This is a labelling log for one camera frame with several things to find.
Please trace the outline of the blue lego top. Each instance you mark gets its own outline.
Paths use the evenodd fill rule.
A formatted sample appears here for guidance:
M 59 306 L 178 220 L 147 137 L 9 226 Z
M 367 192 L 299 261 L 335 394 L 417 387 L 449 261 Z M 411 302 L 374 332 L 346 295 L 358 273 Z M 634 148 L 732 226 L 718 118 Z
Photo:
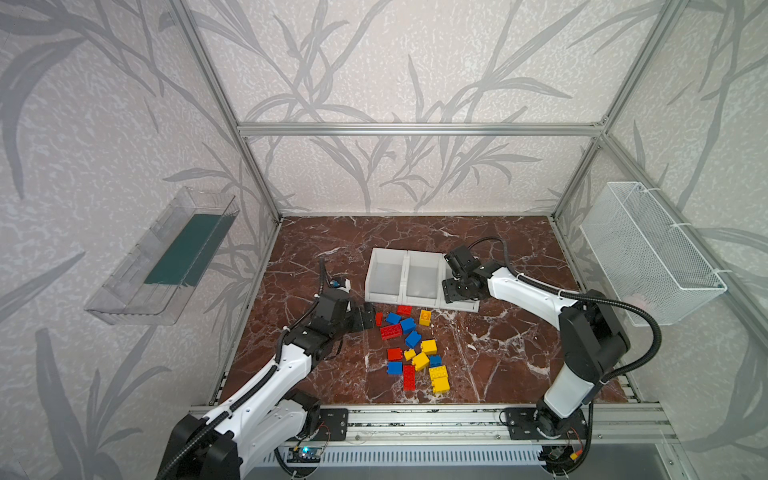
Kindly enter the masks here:
M 389 313 L 385 319 L 385 322 L 389 325 L 397 325 L 400 323 L 402 317 L 396 313 Z

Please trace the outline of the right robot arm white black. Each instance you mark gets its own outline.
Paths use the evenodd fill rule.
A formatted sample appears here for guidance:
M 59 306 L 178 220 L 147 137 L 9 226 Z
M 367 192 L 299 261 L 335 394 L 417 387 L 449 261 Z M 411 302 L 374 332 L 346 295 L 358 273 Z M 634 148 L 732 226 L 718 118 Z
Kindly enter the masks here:
M 455 248 L 444 259 L 451 272 L 443 281 L 447 302 L 493 298 L 539 317 L 559 332 L 564 366 L 538 402 L 535 414 L 539 428 L 549 429 L 550 436 L 605 384 L 646 365 L 661 349 L 660 325 L 640 307 L 610 299 L 597 290 L 579 293 L 538 281 L 515 270 L 508 257 L 483 263 L 468 246 Z M 631 342 L 617 310 L 641 318 L 652 332 L 646 352 L 622 367 L 617 363 L 629 352 Z

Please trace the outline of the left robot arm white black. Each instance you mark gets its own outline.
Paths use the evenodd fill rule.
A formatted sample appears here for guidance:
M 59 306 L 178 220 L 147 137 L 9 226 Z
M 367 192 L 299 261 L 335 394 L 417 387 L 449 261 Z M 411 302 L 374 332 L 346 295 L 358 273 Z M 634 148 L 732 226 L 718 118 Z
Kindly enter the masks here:
M 334 346 L 347 334 L 374 327 L 377 313 L 341 288 L 317 294 L 283 328 L 261 370 L 202 417 L 188 414 L 174 426 L 157 478 L 243 479 L 285 441 L 314 435 L 320 404 L 297 384 L 334 357 Z

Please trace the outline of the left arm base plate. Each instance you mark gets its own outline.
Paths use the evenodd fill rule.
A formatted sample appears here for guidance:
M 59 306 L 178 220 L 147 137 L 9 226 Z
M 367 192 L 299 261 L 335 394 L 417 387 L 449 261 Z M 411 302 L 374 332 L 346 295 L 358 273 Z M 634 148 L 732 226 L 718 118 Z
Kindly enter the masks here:
M 312 441 L 344 441 L 350 411 L 346 408 L 319 408 L 307 414 L 298 438 Z

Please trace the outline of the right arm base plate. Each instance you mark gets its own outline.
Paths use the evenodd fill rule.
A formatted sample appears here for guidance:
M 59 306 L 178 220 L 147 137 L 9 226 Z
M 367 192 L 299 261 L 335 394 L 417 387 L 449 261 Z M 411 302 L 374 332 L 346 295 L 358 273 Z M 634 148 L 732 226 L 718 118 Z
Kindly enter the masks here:
M 499 413 L 499 422 L 507 428 L 511 440 L 565 440 L 576 433 L 585 438 L 588 421 L 581 410 L 570 417 L 537 407 L 508 407 Z

